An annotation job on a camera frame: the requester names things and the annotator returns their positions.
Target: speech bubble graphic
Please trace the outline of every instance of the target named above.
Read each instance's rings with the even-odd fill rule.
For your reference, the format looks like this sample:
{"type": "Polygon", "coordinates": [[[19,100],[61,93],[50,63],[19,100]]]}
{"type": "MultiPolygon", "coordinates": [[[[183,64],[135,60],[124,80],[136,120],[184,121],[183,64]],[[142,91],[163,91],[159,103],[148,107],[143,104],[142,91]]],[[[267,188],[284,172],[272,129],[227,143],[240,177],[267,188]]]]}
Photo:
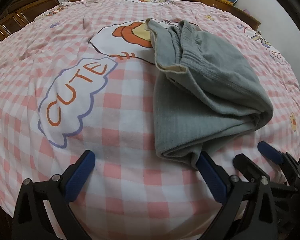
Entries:
{"type": "Polygon", "coordinates": [[[82,119],[93,108],[94,95],[108,83],[108,75],[118,65],[109,57],[83,58],[62,70],[39,104],[38,128],[58,148],[67,147],[67,137],[79,134],[82,119]]]}

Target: pink checkered bedsheet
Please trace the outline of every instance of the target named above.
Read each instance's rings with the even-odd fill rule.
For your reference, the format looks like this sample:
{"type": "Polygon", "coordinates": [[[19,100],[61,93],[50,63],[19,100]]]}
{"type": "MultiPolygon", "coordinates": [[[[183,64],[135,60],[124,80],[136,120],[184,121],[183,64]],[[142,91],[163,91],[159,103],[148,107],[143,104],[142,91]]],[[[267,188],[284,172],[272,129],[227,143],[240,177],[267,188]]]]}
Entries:
{"type": "Polygon", "coordinates": [[[196,239],[210,224],[220,205],[201,176],[155,154],[157,70],[133,41],[120,40],[124,27],[148,17],[166,24],[186,19],[233,44],[273,103],[269,124],[213,154],[217,164],[237,173],[232,159],[244,153],[280,181],[257,143],[299,158],[298,81],[280,53],[238,18],[172,0],[84,0],[63,8],[0,43],[0,205],[11,216],[25,178],[62,174],[90,149],[96,166],[71,208],[93,239],[196,239]]]}

